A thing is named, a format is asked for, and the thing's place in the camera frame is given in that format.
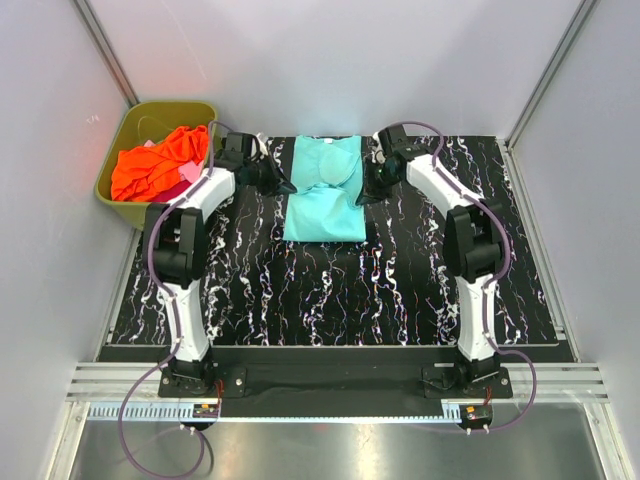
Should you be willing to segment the turquoise t-shirt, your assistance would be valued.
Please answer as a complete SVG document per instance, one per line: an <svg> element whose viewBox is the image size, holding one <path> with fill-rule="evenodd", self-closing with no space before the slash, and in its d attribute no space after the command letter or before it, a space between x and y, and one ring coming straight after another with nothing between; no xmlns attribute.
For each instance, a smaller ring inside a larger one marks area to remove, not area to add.
<svg viewBox="0 0 640 480"><path fill-rule="evenodd" d="M362 138L298 136L283 239L290 242L363 242L365 212L356 200L363 186Z"/></svg>

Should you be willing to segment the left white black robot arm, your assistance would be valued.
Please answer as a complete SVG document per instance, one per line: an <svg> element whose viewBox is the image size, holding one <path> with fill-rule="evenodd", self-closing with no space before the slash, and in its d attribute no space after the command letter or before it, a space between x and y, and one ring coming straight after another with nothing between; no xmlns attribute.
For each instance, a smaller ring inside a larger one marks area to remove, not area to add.
<svg viewBox="0 0 640 480"><path fill-rule="evenodd" d="M167 310L170 360L187 364L180 381L196 396L208 394L216 382L214 369L202 363L210 349L200 305L209 249L205 224L242 187L253 187L266 197L296 192L262 133L228 133L184 192L167 202L152 203L146 211L145 266Z"/></svg>

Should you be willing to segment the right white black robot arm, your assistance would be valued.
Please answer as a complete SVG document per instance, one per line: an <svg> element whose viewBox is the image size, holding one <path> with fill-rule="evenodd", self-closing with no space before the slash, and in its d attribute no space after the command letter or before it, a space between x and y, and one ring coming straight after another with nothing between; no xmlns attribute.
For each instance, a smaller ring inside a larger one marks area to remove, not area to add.
<svg viewBox="0 0 640 480"><path fill-rule="evenodd" d="M456 280L460 308L458 354L443 387L466 396L486 389L500 369L495 335L495 291L510 265L510 242L500 205L464 186L439 159L436 149L409 139L403 123L373 134L376 150L364 166L358 205L381 202L404 181L420 191L445 219L443 260Z"/></svg>

